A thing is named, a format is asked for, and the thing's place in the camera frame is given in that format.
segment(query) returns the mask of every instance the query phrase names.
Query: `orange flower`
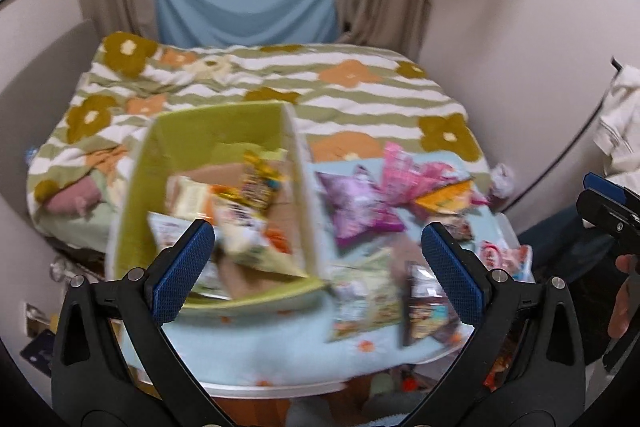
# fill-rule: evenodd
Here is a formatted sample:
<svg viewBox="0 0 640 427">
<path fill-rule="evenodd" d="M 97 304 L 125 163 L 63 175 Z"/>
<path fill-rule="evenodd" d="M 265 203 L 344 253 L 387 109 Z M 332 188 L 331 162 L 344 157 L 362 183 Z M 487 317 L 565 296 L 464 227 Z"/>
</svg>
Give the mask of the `orange flower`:
<svg viewBox="0 0 640 427">
<path fill-rule="evenodd" d="M 174 68 L 181 68 L 187 64 L 193 64 L 198 60 L 198 55 L 193 52 L 179 52 L 173 48 L 165 48 L 162 57 L 160 57 L 160 63 L 172 66 Z"/>
<path fill-rule="evenodd" d="M 262 102 L 266 100 L 282 100 L 283 102 L 289 102 L 296 105 L 300 93 L 298 92 L 279 92 L 271 87 L 261 87 L 260 89 L 254 89 L 247 91 L 244 96 L 245 102 Z"/>
<path fill-rule="evenodd" d="M 84 164 L 98 169 L 102 174 L 107 177 L 109 185 L 113 184 L 116 175 L 116 166 L 118 162 L 122 160 L 129 151 L 124 145 L 118 145 L 113 149 L 102 149 L 89 153 L 84 157 Z"/>
<path fill-rule="evenodd" d="M 409 62 L 408 60 L 398 61 L 396 73 L 401 74 L 405 78 L 425 78 L 427 76 L 426 71 L 418 66 L 418 64 L 415 64 L 415 62 Z"/>
<path fill-rule="evenodd" d="M 373 353 L 376 350 L 376 345 L 371 341 L 360 341 L 358 350 L 363 353 Z"/>
<path fill-rule="evenodd" d="M 377 140 L 362 132 L 343 131 L 323 138 L 310 146 L 314 162 L 339 162 L 366 158 L 382 158 Z"/>
<path fill-rule="evenodd" d="M 371 73 L 362 62 L 353 59 L 345 60 L 333 68 L 321 71 L 318 78 L 327 84 L 338 84 L 350 89 L 361 82 L 375 84 L 382 80 L 376 74 Z"/>
<path fill-rule="evenodd" d="M 142 116 L 153 116 L 162 112 L 166 102 L 166 95 L 156 94 L 149 98 L 130 98 L 127 100 L 127 114 L 140 114 Z"/>
</svg>

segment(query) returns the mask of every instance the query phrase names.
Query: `flower pattern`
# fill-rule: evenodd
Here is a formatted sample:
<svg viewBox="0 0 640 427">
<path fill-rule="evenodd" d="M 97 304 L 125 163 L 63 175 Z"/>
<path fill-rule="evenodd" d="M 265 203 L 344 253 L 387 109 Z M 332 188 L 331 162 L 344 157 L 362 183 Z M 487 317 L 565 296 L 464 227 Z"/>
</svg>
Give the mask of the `flower pattern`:
<svg viewBox="0 0 640 427">
<path fill-rule="evenodd" d="M 129 154 L 124 145 L 118 145 L 113 149 L 102 149 L 89 153 L 84 157 L 84 164 L 92 169 L 97 169 L 107 178 L 108 185 L 112 185 L 116 175 L 118 162 Z"/>
<path fill-rule="evenodd" d="M 117 32 L 104 38 L 104 63 L 116 73 L 135 78 L 145 70 L 146 60 L 158 50 L 158 43 L 132 33 Z"/>
<path fill-rule="evenodd" d="M 314 162 L 382 158 L 380 143 L 362 132 L 343 131 L 309 145 Z"/>
<path fill-rule="evenodd" d="M 408 60 L 398 61 L 398 67 L 396 68 L 396 73 L 401 74 L 405 78 L 426 78 L 427 77 L 427 72 L 425 70 L 423 70 L 415 62 L 410 62 Z"/>
<path fill-rule="evenodd" d="M 164 102 L 166 102 L 164 93 L 156 94 L 149 98 L 130 98 L 127 100 L 127 114 L 153 116 L 162 112 Z"/>
<path fill-rule="evenodd" d="M 181 68 L 193 64 L 196 60 L 198 60 L 198 55 L 194 52 L 180 52 L 173 48 L 165 48 L 159 62 L 174 68 Z"/>
<path fill-rule="evenodd" d="M 33 197 L 39 204 L 44 204 L 62 190 L 53 180 L 43 180 L 33 190 Z"/>
<path fill-rule="evenodd" d="M 111 107 L 117 106 L 115 98 L 101 94 L 87 97 L 81 105 L 66 113 L 66 142 L 72 144 L 93 136 L 111 124 Z"/>
<path fill-rule="evenodd" d="M 225 83 L 225 77 L 231 73 L 233 64 L 228 55 L 224 57 L 205 57 L 183 67 L 183 70 L 193 73 L 195 80 L 215 80 Z"/>
<path fill-rule="evenodd" d="M 283 102 L 289 102 L 293 105 L 298 103 L 298 99 L 300 98 L 300 93 L 298 92 L 280 92 L 275 89 L 271 89 L 271 87 L 261 87 L 260 89 L 254 89 L 248 91 L 244 96 L 245 102 L 262 102 L 266 100 L 282 100 Z"/>
<path fill-rule="evenodd" d="M 304 48 L 301 44 L 279 44 L 276 46 L 263 46 L 260 48 L 262 53 L 295 53 Z"/>
<path fill-rule="evenodd" d="M 456 153 L 465 162 L 478 161 L 482 153 L 460 113 L 450 116 L 424 116 L 418 118 L 418 127 L 424 135 L 420 140 L 427 152 L 446 150 Z"/>
<path fill-rule="evenodd" d="M 371 341 L 360 341 L 358 343 L 358 351 L 361 353 L 373 353 L 376 350 L 376 344 Z"/>
<path fill-rule="evenodd" d="M 376 84 L 382 80 L 359 60 L 345 60 L 333 68 L 320 71 L 318 78 L 327 84 L 353 89 L 359 83 Z"/>
</svg>

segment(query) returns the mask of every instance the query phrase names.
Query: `finger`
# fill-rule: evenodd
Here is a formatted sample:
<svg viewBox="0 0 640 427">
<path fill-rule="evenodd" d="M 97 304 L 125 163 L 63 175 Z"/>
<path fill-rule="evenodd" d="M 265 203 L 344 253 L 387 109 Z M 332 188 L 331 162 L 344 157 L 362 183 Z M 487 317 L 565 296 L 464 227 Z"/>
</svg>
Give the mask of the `finger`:
<svg viewBox="0 0 640 427">
<path fill-rule="evenodd" d="M 621 255 L 616 258 L 616 268 L 618 268 L 621 272 L 629 273 L 631 271 L 631 259 L 633 256 L 631 254 Z"/>
<path fill-rule="evenodd" d="M 611 319 L 607 333 L 612 339 L 620 339 L 626 333 L 629 328 L 629 321 L 623 317 L 619 317 L 619 320 Z"/>
<path fill-rule="evenodd" d="M 612 339 L 619 339 L 625 334 L 625 331 L 629 327 L 629 292 L 628 283 L 625 282 L 616 295 L 616 304 L 611 314 L 611 320 L 609 321 L 609 328 L 607 332 Z"/>
</svg>

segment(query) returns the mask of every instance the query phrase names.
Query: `snack package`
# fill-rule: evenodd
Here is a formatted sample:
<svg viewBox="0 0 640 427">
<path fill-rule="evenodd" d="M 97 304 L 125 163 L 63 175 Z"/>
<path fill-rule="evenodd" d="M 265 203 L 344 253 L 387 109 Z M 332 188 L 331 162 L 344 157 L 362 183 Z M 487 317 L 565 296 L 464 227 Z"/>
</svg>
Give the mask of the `snack package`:
<svg viewBox="0 0 640 427">
<path fill-rule="evenodd" d="M 402 232 L 404 224 L 376 185 L 369 171 L 358 165 L 353 176 L 316 172 L 334 208 L 334 233 L 343 248 L 367 231 Z"/>
<path fill-rule="evenodd" d="M 332 340 L 377 330 L 401 320 L 401 299 L 389 273 L 389 248 L 351 266 L 336 266 L 331 288 L 337 298 Z"/>
<path fill-rule="evenodd" d="M 172 176 L 167 182 L 166 208 L 178 219 L 193 222 L 204 219 L 214 225 L 212 185 L 199 183 L 186 176 Z"/>
<path fill-rule="evenodd" d="M 416 198 L 470 179 L 470 174 L 443 162 L 418 165 L 396 143 L 385 145 L 382 192 L 391 206 L 410 203 Z"/>
<path fill-rule="evenodd" d="M 471 224 L 465 216 L 430 216 L 428 223 L 435 222 L 442 223 L 447 232 L 451 234 L 451 237 L 456 241 L 460 241 L 460 243 L 474 240 Z"/>
<path fill-rule="evenodd" d="M 455 311 L 431 269 L 407 263 L 402 345 L 411 346 L 432 335 L 452 322 L 454 315 Z"/>
<path fill-rule="evenodd" d="M 223 250 L 235 263 L 265 272 L 308 277 L 292 254 L 271 244 L 265 235 L 267 222 L 253 208 L 219 196 L 214 200 L 216 222 L 224 237 Z"/>
<path fill-rule="evenodd" d="M 244 204 L 264 213 L 280 189 L 280 173 L 249 151 L 244 154 L 244 174 L 240 196 Z"/>
<path fill-rule="evenodd" d="M 516 281 L 535 282 L 531 272 L 533 250 L 528 245 L 503 248 L 488 241 L 482 241 L 477 255 L 487 270 L 502 268 Z"/>
<path fill-rule="evenodd" d="M 432 214 L 461 214 L 473 205 L 473 195 L 473 183 L 468 180 L 421 196 L 415 204 Z"/>
<path fill-rule="evenodd" d="M 148 213 L 146 219 L 156 240 L 158 252 L 175 245 L 176 241 L 180 239 L 180 236 L 187 231 L 193 222 L 157 214 L 156 212 Z M 231 300 L 230 295 L 225 290 L 222 282 L 220 282 L 218 266 L 213 259 L 207 261 L 191 291 L 211 299 Z"/>
</svg>

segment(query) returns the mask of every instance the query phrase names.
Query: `pink snack bag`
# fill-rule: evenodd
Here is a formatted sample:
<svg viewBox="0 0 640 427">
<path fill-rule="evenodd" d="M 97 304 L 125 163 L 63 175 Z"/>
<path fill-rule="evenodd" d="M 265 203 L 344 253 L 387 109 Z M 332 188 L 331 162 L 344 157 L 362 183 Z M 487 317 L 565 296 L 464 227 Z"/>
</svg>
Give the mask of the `pink snack bag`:
<svg viewBox="0 0 640 427">
<path fill-rule="evenodd" d="M 418 165 L 398 144 L 387 142 L 385 145 L 382 192 L 391 206 L 410 203 L 438 188 L 469 178 L 468 172 L 448 163 L 427 162 Z"/>
<path fill-rule="evenodd" d="M 402 232 L 404 223 L 385 202 L 366 168 L 358 165 L 353 176 L 316 172 L 334 208 L 334 234 L 339 248 L 348 247 L 363 233 Z"/>
</svg>

